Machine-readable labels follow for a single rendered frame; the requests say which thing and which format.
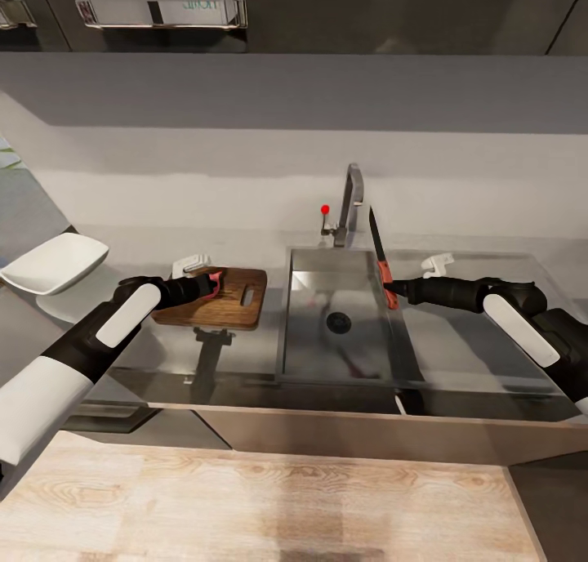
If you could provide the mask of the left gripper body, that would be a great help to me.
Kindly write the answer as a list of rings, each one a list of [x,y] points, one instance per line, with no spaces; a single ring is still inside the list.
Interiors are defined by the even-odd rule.
[[[182,298],[180,303],[176,306],[191,303],[199,298],[209,296],[213,294],[214,291],[209,274],[202,274],[197,277],[183,279],[170,278],[170,280],[176,281],[182,290]]]

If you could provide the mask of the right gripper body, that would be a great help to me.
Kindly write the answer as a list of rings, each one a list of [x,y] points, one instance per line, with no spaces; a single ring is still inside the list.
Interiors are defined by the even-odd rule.
[[[430,277],[408,280],[408,304],[418,305],[426,301],[434,305],[455,308],[452,295],[460,279],[453,277]]]

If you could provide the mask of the cutting board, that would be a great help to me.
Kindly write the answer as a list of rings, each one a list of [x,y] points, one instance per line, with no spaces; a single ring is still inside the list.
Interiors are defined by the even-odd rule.
[[[157,321],[200,323],[254,328],[259,319],[267,273],[265,270],[209,266],[190,272],[192,277],[220,271],[220,289],[214,297],[202,297],[191,303],[154,310]],[[246,288],[255,286],[252,302],[242,306]]]

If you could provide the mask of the parer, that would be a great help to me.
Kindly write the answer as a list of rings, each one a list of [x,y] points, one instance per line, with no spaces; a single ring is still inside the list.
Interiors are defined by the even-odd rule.
[[[373,241],[374,241],[375,249],[376,249],[376,254],[377,254],[377,258],[378,258],[377,264],[378,264],[378,267],[381,272],[381,282],[382,283],[394,282],[394,280],[392,279],[391,273],[390,273],[388,261],[385,259],[385,253],[383,253],[383,247],[382,247],[381,238],[379,235],[380,232],[377,229],[376,218],[374,217],[374,213],[373,213],[372,209],[369,211],[369,224],[371,226],[372,237],[373,237]],[[386,298],[388,300],[388,308],[391,310],[398,309],[399,308],[399,301],[397,298],[397,294],[394,292],[391,292],[387,288],[384,288],[384,291],[386,294]]]

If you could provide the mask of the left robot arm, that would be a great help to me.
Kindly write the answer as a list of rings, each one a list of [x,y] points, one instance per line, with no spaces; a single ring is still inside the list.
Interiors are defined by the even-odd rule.
[[[173,263],[172,275],[120,280],[114,302],[102,301],[42,356],[0,387],[0,502],[29,471],[154,310],[213,294],[217,281],[190,272],[204,254]]]

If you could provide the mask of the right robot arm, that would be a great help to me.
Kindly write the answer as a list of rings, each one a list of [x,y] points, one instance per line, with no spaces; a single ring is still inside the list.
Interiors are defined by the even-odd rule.
[[[476,281],[445,277],[450,252],[421,262],[423,277],[386,282],[409,305],[426,301],[473,313],[484,311],[588,417],[588,325],[566,310],[547,310],[545,294],[530,279],[484,277]]]

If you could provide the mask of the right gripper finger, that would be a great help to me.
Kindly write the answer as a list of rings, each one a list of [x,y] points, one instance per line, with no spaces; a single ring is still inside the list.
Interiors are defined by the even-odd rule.
[[[386,282],[383,283],[383,288],[387,288],[391,292],[402,295],[408,298],[408,283],[407,282]]]

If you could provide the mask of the vidalia onion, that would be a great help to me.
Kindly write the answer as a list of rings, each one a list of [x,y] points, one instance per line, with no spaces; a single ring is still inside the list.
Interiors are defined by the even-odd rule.
[[[213,290],[214,290],[213,291],[213,294],[211,294],[209,296],[206,296],[206,297],[214,297],[214,296],[216,296],[216,294],[218,293],[218,291],[220,289],[220,286],[219,286],[219,276],[221,276],[221,272],[220,271],[217,271],[216,274],[210,274],[209,276],[210,276],[210,280],[211,281],[217,281],[218,286],[216,286],[216,287],[213,288]]]

